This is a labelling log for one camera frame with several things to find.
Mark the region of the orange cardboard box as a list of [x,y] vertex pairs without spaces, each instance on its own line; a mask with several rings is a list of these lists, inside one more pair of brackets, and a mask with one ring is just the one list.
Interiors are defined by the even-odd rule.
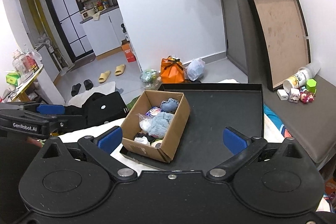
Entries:
[[131,62],[135,62],[136,61],[136,57],[131,49],[131,46],[130,46],[130,42],[127,41],[126,39],[124,39],[122,42],[121,42],[121,48],[125,54],[125,57],[128,61],[128,63],[131,63]]

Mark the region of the white plastic bag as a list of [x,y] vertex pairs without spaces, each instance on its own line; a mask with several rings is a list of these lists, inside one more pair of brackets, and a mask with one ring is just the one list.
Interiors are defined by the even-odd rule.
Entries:
[[186,75],[191,81],[201,78],[205,72],[205,62],[201,59],[193,59],[186,68]]

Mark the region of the green cartoon floor mat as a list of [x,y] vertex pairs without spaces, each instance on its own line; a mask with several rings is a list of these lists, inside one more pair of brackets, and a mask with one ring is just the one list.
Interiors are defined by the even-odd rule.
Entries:
[[127,109],[130,111],[133,106],[135,105],[135,103],[137,102],[139,97],[135,97],[133,98],[126,106],[127,106]]

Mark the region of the black bag with white dots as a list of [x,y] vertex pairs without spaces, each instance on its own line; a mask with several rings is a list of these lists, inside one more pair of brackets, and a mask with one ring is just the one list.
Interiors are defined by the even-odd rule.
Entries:
[[129,110],[119,92],[93,93],[80,107],[66,106],[63,131],[72,132],[126,118]]

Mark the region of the yellow slipper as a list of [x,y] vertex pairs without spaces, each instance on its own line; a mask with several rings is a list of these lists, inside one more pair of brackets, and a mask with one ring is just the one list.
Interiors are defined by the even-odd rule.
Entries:
[[105,72],[101,73],[100,77],[98,79],[98,82],[100,84],[104,83],[108,79],[109,76],[110,76],[110,71],[105,71]]
[[116,66],[116,69],[114,71],[114,75],[115,76],[122,75],[124,73],[124,71],[125,71],[125,68],[126,68],[125,64],[121,64],[121,65]]

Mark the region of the yellow slipper left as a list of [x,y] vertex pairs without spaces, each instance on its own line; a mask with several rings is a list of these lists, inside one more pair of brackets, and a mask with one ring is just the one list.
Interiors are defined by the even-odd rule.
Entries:
[[104,83],[108,79],[109,76],[110,76],[110,71],[105,71],[105,72],[101,73],[100,77],[98,79],[98,82],[100,84]]

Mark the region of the white kitchen cabinet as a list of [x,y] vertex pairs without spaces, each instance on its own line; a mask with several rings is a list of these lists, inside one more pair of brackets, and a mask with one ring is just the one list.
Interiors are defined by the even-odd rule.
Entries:
[[96,56],[121,47],[125,39],[121,25],[123,18],[118,7],[103,11],[98,20],[89,17],[80,22]]

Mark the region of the clear plastic bag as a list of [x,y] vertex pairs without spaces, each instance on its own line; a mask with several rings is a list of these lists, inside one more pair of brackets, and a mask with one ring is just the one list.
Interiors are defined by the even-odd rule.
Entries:
[[148,132],[148,130],[151,127],[153,117],[143,115],[143,114],[137,114],[139,119],[139,127],[143,132]]

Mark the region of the blue tissue pack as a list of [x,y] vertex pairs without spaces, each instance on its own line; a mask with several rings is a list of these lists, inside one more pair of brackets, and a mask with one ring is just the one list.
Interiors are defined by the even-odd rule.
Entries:
[[150,110],[148,110],[145,115],[148,117],[155,117],[161,112],[162,112],[161,108],[154,106]]

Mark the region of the green hexagonal container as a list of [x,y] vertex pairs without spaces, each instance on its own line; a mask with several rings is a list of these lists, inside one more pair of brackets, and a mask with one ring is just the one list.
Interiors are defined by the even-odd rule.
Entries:
[[317,91],[317,81],[315,79],[308,79],[306,82],[306,89],[308,92],[315,95]]

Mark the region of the white yellow canister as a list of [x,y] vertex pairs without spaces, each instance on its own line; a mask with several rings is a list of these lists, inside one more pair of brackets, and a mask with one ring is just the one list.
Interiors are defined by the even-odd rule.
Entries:
[[294,75],[284,80],[282,84],[283,89],[289,93],[291,88],[299,89],[300,87],[305,86],[309,79],[314,79],[319,70],[320,68],[315,69],[309,66],[301,67]]

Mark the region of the yellow slipper right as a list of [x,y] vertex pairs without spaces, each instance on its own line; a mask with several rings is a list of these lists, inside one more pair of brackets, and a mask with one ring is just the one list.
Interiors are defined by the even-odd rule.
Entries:
[[122,75],[124,73],[124,71],[125,71],[125,68],[126,68],[125,64],[121,64],[121,65],[116,66],[116,69],[114,71],[114,75],[115,76]]

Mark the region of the clear bag with green items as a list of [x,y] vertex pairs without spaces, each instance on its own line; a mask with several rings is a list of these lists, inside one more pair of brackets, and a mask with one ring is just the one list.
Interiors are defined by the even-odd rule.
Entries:
[[146,90],[158,90],[162,83],[161,76],[155,69],[144,70],[139,79]]

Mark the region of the leaning black framed board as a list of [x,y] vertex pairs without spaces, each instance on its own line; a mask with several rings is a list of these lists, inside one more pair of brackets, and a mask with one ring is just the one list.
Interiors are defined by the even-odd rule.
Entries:
[[302,8],[299,0],[247,1],[261,47],[267,87],[275,91],[311,62]]

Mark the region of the orange paper bag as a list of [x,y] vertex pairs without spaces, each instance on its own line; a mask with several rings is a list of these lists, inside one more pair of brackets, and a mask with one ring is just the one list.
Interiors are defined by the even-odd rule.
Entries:
[[161,60],[160,76],[164,84],[179,84],[185,80],[185,68],[180,59],[169,56]]

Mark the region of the brown cardboard box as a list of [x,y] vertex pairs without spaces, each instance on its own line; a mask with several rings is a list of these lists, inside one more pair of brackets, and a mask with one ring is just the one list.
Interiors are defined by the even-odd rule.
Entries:
[[189,115],[183,93],[146,90],[121,125],[122,145],[129,152],[171,162]]

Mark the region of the black shallow tray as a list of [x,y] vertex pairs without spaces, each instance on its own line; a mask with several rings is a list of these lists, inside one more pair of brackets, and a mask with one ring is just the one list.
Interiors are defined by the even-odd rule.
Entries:
[[160,170],[203,170],[232,156],[223,143],[223,131],[233,127],[248,137],[264,131],[263,91],[260,84],[163,84],[164,92],[183,92],[190,116],[170,163],[150,159],[122,147],[121,154]]

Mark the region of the small figurine toys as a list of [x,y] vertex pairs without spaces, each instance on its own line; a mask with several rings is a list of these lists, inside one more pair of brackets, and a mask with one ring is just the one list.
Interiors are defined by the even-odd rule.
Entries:
[[303,104],[307,104],[314,101],[314,95],[307,89],[299,90],[291,88],[289,90],[288,101],[292,103],[298,103],[301,101]]

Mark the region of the white charger block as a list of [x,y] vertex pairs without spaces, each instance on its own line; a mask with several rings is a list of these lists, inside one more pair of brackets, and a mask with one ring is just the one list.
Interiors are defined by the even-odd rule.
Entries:
[[281,101],[287,101],[289,98],[289,94],[284,89],[278,89],[276,93]]

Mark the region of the fluffy light blue plush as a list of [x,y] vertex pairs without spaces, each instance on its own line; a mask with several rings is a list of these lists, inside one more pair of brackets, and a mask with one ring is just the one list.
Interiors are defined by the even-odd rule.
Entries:
[[156,139],[163,139],[169,129],[171,121],[174,118],[174,114],[161,112],[155,117],[153,117],[153,121],[150,129],[148,130],[148,134],[150,136],[155,137]]

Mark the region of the grey denim octopus toy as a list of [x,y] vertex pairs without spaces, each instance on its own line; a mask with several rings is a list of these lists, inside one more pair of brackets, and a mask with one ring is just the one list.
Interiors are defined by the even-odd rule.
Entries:
[[174,114],[179,106],[179,101],[174,98],[169,98],[168,100],[161,102],[161,110],[167,113]]

